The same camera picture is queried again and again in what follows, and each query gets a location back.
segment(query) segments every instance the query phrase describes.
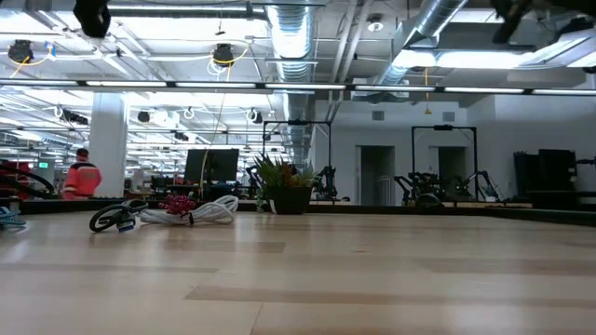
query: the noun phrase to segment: air duct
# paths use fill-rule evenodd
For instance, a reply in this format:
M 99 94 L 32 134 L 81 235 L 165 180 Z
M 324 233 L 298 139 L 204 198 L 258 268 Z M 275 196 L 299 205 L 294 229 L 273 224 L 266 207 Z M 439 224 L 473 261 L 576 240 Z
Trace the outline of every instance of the air duct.
M 467 0 L 425 0 L 420 6 L 420 13 L 414 18 L 415 24 L 412 28 L 401 24 L 394 39 L 394 49 L 398 51 L 395 59 L 401 51 L 414 43 L 425 39 L 437 39 L 440 32 L 452 20 L 457 11 L 461 9 Z M 380 74 L 376 85 L 397 85 L 408 73 L 409 68 L 389 64 Z
M 266 8 L 271 22 L 271 40 L 276 57 L 289 60 L 308 58 L 311 52 L 313 9 L 302 6 L 270 6 Z M 306 83 L 311 81 L 313 65 L 305 62 L 279 62 L 278 76 L 282 82 Z M 312 120 L 314 96 L 284 94 L 283 110 L 287 120 Z M 303 164 L 308 157 L 311 126 L 288 127 L 294 163 Z

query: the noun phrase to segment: monitor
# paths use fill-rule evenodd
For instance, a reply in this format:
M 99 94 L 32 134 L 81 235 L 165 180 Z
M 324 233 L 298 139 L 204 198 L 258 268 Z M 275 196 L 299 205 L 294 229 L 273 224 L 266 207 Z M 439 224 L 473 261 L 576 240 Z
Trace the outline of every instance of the monitor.
M 235 181 L 238 156 L 238 149 L 230 150 L 189 150 L 186 156 L 186 170 L 184 172 L 185 181 L 200 181 L 203 159 L 207 154 L 205 161 L 205 170 L 203 181 Z

